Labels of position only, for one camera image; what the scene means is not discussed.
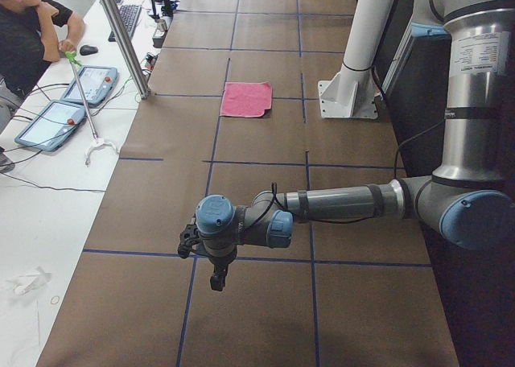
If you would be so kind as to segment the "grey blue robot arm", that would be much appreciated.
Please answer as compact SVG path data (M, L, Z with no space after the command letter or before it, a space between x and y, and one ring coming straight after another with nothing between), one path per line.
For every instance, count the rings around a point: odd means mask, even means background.
M430 175L387 184L261 192L248 206L210 195L181 233L178 253L205 256L221 291L239 245L286 248L295 221L349 224L416 218L465 249L483 249L514 229L514 202L496 166L501 90L509 73L514 0L414 0L413 36L451 37L441 165Z

